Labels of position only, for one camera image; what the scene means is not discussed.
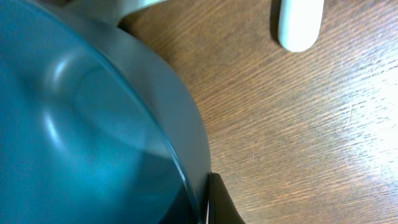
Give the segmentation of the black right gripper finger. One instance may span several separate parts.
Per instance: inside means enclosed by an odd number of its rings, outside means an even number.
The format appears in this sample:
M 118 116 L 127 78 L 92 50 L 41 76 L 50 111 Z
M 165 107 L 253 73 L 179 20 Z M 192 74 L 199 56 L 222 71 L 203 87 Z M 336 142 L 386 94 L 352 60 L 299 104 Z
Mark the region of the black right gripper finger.
M 211 172 L 209 179 L 209 224 L 245 224 L 221 176 Z

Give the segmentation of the blue bowl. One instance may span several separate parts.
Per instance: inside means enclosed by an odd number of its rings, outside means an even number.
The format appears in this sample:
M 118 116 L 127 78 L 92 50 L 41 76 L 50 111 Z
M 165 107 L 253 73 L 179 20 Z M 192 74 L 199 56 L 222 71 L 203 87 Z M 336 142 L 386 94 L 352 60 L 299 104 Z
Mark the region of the blue bowl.
M 210 149 L 190 92 L 67 4 L 1 2 L 1 222 L 204 223 Z

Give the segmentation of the cream fork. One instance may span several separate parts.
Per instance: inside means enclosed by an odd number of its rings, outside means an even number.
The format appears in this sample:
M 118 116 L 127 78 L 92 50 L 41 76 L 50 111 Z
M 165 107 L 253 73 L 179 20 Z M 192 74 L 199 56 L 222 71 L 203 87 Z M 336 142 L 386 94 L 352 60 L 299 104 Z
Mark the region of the cream fork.
M 289 52 L 304 52 L 318 39 L 324 0 L 281 0 L 278 41 Z

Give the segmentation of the cream bowl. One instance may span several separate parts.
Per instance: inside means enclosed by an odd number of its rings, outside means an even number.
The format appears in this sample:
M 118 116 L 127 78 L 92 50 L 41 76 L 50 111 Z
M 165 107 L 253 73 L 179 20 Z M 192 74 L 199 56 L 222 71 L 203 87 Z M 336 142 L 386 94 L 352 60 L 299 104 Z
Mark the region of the cream bowl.
M 117 25 L 133 12 L 164 2 L 165 0 L 74 0 L 65 8 L 91 19 Z

